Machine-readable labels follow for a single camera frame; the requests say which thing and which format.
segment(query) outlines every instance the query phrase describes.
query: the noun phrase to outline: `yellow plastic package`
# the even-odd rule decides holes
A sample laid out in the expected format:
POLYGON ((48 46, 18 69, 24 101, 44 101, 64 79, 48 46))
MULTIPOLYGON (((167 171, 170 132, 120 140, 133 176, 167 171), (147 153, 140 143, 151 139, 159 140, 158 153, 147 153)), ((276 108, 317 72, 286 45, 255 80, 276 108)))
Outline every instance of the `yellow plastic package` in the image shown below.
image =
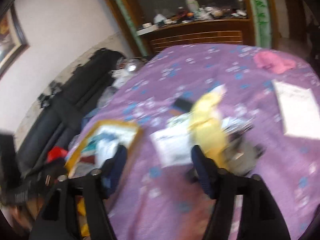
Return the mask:
POLYGON ((204 155, 213 159, 219 168, 228 169, 222 154, 227 147, 227 139, 216 114, 221 97, 218 91, 204 94, 191 109, 189 129, 204 155))

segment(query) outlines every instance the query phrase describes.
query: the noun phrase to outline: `framed picture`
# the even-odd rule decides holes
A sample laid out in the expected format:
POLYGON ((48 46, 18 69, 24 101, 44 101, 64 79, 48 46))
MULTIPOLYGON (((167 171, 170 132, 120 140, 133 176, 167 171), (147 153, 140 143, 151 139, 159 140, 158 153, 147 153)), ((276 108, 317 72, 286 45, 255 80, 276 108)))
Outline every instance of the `framed picture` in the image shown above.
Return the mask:
POLYGON ((0 19, 0 78, 27 46, 12 5, 0 19))

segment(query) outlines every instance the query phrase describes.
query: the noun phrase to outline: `metal bolt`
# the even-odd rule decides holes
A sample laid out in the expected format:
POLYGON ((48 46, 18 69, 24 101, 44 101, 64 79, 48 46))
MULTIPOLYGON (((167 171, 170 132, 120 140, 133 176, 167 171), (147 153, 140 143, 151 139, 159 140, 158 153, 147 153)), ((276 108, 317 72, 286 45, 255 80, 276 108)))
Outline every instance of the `metal bolt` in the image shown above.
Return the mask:
POLYGON ((226 169, 220 168, 220 169, 218 169, 218 173, 220 175, 226 175, 228 173, 228 171, 226 169))
POLYGON ((64 181, 64 180, 66 180, 66 179, 68 179, 68 176, 67 176, 67 175, 60 175, 60 176, 58 177, 58 181, 64 181))
POLYGON ((253 174, 251 178, 258 180, 258 181, 261 180, 261 177, 258 174, 253 174))
POLYGON ((94 169, 91 171, 91 175, 95 176, 95 175, 99 175, 102 171, 100 169, 94 169))

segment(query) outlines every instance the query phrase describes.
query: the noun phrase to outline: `brown door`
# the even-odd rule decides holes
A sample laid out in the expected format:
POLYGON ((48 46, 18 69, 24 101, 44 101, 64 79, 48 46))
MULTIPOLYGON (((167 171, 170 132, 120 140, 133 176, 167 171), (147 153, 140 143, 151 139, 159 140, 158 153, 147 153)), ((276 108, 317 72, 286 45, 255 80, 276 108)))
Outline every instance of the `brown door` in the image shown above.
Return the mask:
POLYGON ((306 41, 307 23, 302 0, 285 0, 289 18, 290 39, 306 41))

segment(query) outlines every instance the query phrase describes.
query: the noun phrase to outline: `pink cloth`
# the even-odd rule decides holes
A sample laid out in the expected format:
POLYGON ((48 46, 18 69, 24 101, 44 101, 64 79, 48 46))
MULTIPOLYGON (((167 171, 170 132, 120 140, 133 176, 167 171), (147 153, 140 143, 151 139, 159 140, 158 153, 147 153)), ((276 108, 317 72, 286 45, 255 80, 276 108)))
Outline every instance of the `pink cloth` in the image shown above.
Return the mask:
POLYGON ((254 55, 253 59, 258 68, 269 69, 276 74, 282 74, 296 67, 295 61, 281 58, 271 51, 261 51, 254 55))

